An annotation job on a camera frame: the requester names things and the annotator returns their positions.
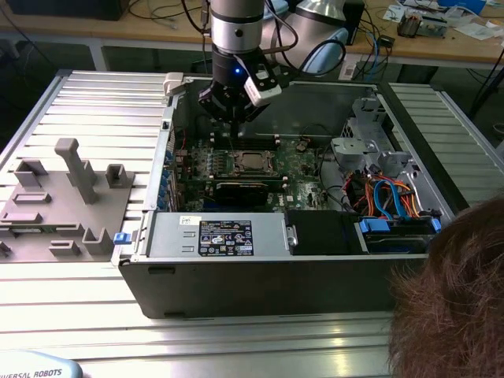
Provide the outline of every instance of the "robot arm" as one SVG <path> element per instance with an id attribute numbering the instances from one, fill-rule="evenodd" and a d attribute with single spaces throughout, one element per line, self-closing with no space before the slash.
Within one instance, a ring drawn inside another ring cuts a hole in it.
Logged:
<path id="1" fill-rule="evenodd" d="M 266 1 L 271 9 L 272 3 Z M 281 94 L 273 64 L 305 69 L 307 65 L 303 63 L 317 65 L 318 62 L 320 66 L 320 61 L 327 61 L 327 57 L 339 58 L 340 49 L 334 45 L 337 51 L 333 46 L 325 46 L 312 54 L 311 62 L 305 61 L 321 41 L 330 38 L 346 41 L 347 33 L 336 35 L 338 31 L 346 31 L 341 28 L 343 3 L 341 0 L 305 0 L 299 4 L 299 12 L 286 13 L 283 17 L 283 22 L 294 30 L 299 28 L 299 33 L 280 28 L 280 46 L 277 38 L 280 23 L 275 18 L 264 21 L 265 0 L 212 0 L 213 80 L 200 92 L 200 105 L 214 119 L 230 124 L 235 134 L 240 124 L 253 120 Z M 292 43 L 295 34 L 298 34 L 297 44 Z M 317 60 L 321 51 L 326 58 L 319 56 Z"/>

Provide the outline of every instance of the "black power connector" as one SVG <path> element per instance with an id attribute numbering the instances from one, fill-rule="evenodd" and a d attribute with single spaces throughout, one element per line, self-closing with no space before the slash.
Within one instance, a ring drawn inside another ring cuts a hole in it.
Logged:
<path id="1" fill-rule="evenodd" d="M 378 46 L 385 47 L 386 49 L 391 49 L 394 46 L 395 38 L 389 37 L 388 35 L 381 35 L 378 40 Z"/>

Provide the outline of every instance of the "workbench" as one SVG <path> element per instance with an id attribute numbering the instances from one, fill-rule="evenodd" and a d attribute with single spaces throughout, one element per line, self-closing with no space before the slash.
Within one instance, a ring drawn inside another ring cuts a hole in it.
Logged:
<path id="1" fill-rule="evenodd" d="M 501 39 L 491 38 L 485 41 L 463 35 L 450 29 L 445 39 L 416 37 L 407 39 L 397 36 L 397 24 L 382 19 L 392 0 L 373 0 L 368 2 L 368 9 L 373 22 L 383 34 L 395 38 L 395 45 L 390 56 L 391 63 L 409 65 L 433 65 L 439 67 L 457 67 L 468 69 L 491 69 L 502 48 Z M 198 6 L 197 1 L 188 2 L 189 6 Z M 119 21 L 86 20 L 66 17 L 19 16 L 10 12 L 3 3 L 13 22 L 36 42 L 68 43 L 88 46 L 98 71 L 109 69 L 104 47 L 134 47 L 159 50 L 197 50 L 202 48 L 202 37 L 191 27 L 184 15 L 176 17 L 177 29 L 156 24 L 152 20 L 142 20 L 125 13 Z M 174 13 L 182 10 L 170 8 Z M 145 1 L 135 6 L 138 14 L 148 16 Z M 482 17 L 504 17 L 504 9 L 486 7 Z M 0 14 L 0 39 L 12 42 L 23 40 L 8 21 Z M 206 49 L 211 51 L 210 43 Z M 365 34 L 358 33 L 353 46 L 347 47 L 346 60 L 341 69 L 340 79 L 348 80 L 354 73 L 357 62 L 365 60 L 371 46 Z"/>
<path id="2" fill-rule="evenodd" d="M 96 170 L 135 172 L 122 230 L 139 227 L 161 115 L 163 74 L 58 76 L 0 155 L 0 208 L 21 158 L 66 170 L 60 137 Z M 77 360 L 89 378 L 387 376 L 389 313 L 151 320 L 110 263 L 0 263 L 0 350 Z"/>

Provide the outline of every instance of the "white sticker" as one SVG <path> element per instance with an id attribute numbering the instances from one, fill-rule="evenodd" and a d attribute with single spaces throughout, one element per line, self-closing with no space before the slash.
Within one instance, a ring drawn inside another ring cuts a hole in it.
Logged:
<path id="1" fill-rule="evenodd" d="M 15 234 L 39 234 L 42 232 L 40 228 L 13 228 L 11 231 Z"/>
<path id="2" fill-rule="evenodd" d="M 180 217 L 180 224 L 183 226 L 199 226 L 201 217 L 196 217 L 195 215 L 183 215 Z"/>

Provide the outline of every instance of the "floor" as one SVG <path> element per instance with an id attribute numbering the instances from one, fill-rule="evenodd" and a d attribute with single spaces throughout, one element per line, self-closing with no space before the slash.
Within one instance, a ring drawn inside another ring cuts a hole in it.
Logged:
<path id="1" fill-rule="evenodd" d="M 85 46 L 40 43 L 40 50 L 60 69 L 93 70 L 91 56 Z M 18 45 L 20 58 L 13 61 L 7 56 L 0 57 L 0 148 L 9 141 L 23 119 L 43 93 L 44 88 L 53 79 L 55 70 L 27 43 Z M 152 50 L 108 47 L 106 49 L 110 68 L 123 72 L 188 72 L 191 63 L 202 59 L 202 54 L 195 51 L 160 50 L 160 66 L 154 67 Z M 383 80 L 395 82 L 400 65 L 389 64 Z M 478 71 L 487 75 L 487 71 Z M 338 77 L 331 74 L 329 80 Z M 441 68 L 433 77 L 432 84 L 441 86 L 455 102 L 467 111 L 480 84 L 465 69 Z M 504 139 L 497 134 L 493 125 L 504 122 L 504 91 L 492 95 L 475 119 L 476 126 L 494 146 Z"/>

